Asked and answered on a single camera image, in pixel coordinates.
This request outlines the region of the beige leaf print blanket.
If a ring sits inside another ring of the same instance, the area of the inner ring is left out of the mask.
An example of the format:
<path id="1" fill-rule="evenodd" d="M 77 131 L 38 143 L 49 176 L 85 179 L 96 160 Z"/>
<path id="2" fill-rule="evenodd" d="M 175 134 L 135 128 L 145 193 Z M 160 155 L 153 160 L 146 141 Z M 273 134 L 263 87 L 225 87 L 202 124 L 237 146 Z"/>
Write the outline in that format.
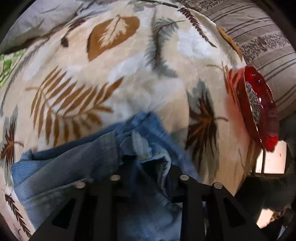
<path id="1" fill-rule="evenodd" d="M 139 112 L 158 115 L 202 181 L 235 194 L 258 155 L 236 95 L 246 66 L 224 30 L 176 1 L 113 1 L 34 38 L 1 88 L 1 218 L 34 228 L 11 166 Z"/>

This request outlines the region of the striped beige pillow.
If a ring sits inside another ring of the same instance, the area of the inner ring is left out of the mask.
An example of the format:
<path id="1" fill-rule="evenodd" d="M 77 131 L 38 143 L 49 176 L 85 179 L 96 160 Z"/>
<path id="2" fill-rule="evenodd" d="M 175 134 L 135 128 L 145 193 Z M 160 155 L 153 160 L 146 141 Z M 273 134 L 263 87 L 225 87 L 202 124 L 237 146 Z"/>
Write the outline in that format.
<path id="1" fill-rule="evenodd" d="M 273 92 L 278 117 L 295 111 L 295 50 L 273 19 L 253 1 L 181 1 L 219 25 L 243 52 L 247 65 Z"/>

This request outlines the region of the green patterned quilt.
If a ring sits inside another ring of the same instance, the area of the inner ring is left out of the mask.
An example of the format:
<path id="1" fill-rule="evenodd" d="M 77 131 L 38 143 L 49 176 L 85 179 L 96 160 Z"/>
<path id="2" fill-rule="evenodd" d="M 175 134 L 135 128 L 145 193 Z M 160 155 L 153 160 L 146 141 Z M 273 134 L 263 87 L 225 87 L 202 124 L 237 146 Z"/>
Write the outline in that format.
<path id="1" fill-rule="evenodd" d="M 19 51 L 10 54 L 0 55 L 0 88 L 3 87 L 8 77 L 12 73 L 15 66 L 18 64 L 27 49 L 21 49 Z"/>

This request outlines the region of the sunflower seeds pile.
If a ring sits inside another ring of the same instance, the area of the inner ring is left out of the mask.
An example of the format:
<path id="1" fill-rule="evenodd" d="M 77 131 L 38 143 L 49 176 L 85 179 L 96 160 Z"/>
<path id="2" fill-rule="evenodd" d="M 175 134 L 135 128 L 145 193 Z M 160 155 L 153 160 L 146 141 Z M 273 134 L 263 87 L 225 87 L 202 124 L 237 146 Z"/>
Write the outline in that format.
<path id="1" fill-rule="evenodd" d="M 257 97 L 256 92 L 253 90 L 252 85 L 249 82 L 246 82 L 245 85 L 246 85 L 246 91 L 249 98 L 252 116 L 256 125 L 258 125 L 261 120 L 261 111 L 262 111 L 260 99 Z"/>

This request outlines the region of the blue denim jeans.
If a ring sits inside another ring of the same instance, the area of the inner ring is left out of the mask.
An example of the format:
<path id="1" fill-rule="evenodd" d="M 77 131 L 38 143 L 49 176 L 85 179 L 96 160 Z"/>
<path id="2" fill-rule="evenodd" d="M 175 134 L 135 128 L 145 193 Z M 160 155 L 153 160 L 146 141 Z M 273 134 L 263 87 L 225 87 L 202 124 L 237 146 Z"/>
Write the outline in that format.
<path id="1" fill-rule="evenodd" d="M 119 240 L 179 240 L 182 206 L 171 201 L 172 166 L 197 178 L 188 155 L 153 113 L 138 113 L 93 135 L 41 151 L 13 164 L 15 194 L 35 228 L 85 186 L 120 176 L 112 204 Z"/>

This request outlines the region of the grey pillow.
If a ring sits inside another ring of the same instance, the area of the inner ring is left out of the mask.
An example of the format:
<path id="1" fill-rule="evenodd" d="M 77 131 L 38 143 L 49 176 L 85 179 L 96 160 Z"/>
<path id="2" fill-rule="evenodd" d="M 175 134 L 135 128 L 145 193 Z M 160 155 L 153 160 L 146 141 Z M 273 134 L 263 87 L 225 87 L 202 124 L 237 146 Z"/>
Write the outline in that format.
<path id="1" fill-rule="evenodd" d="M 54 28 L 110 10 L 104 1 L 35 1 L 12 24 L 1 41 L 1 53 L 44 36 Z"/>

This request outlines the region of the red glass dish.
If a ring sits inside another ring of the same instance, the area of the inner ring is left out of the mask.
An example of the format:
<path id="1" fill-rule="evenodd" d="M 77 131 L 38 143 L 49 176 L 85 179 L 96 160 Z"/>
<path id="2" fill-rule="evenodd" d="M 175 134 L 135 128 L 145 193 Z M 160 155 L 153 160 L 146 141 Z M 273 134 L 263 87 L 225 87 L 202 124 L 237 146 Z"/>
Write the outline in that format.
<path id="1" fill-rule="evenodd" d="M 237 97 L 249 135 L 267 152 L 279 139 L 279 120 L 273 93 L 263 76 L 252 66 L 243 69 Z"/>

